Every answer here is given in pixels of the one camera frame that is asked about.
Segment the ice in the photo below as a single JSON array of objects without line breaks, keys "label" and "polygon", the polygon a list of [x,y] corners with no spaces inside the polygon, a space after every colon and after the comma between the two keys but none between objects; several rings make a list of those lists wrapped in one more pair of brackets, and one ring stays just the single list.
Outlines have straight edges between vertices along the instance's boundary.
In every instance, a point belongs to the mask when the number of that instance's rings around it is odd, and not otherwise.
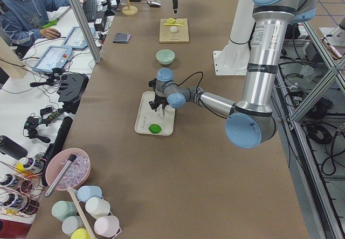
[{"label": "ice", "polygon": [[[89,161],[86,155],[77,153],[77,158],[67,170],[61,181],[59,182],[58,189],[67,189],[69,186],[73,187],[78,184],[86,175],[89,167]],[[64,166],[67,159],[61,161],[61,165]]]}]

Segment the white bottle cap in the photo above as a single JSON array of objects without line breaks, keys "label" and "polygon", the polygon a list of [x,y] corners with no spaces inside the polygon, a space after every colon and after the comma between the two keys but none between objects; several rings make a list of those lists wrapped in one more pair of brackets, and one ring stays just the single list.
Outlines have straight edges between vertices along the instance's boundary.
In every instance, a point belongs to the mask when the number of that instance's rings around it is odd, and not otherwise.
[{"label": "white bottle cap", "polygon": [[4,182],[7,180],[7,175],[6,174],[0,174],[0,182]]},{"label": "white bottle cap", "polygon": [[22,164],[22,165],[26,165],[28,162],[29,162],[29,159],[27,157],[22,157],[19,162]]},{"label": "white bottle cap", "polygon": [[3,193],[0,195],[0,202],[5,203],[6,201],[9,200],[9,198],[10,196],[8,194]]}]

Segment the green lime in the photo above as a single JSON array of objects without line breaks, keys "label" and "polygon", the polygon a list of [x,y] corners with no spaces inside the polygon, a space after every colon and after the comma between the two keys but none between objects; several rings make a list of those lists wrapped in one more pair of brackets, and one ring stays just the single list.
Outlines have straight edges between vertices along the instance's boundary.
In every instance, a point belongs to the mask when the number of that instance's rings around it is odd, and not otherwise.
[{"label": "green lime", "polygon": [[157,134],[162,131],[162,128],[158,124],[151,124],[149,127],[149,131],[153,134]]}]

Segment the green bowl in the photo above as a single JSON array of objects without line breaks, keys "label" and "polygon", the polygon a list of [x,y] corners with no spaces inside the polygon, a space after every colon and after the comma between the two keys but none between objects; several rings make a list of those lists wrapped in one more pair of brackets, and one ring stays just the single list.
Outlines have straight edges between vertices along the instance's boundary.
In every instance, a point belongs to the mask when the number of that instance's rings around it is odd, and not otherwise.
[{"label": "green bowl", "polygon": [[156,54],[158,62],[162,65],[171,64],[174,61],[175,53],[172,50],[160,50]]}]

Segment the keyboard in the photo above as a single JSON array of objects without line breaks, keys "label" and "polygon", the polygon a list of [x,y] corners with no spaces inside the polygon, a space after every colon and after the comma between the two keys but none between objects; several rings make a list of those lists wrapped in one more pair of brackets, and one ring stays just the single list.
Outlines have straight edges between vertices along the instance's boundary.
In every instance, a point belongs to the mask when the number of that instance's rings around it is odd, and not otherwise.
[{"label": "keyboard", "polygon": [[97,0],[86,0],[82,4],[85,17],[88,22],[94,22],[96,19]]}]

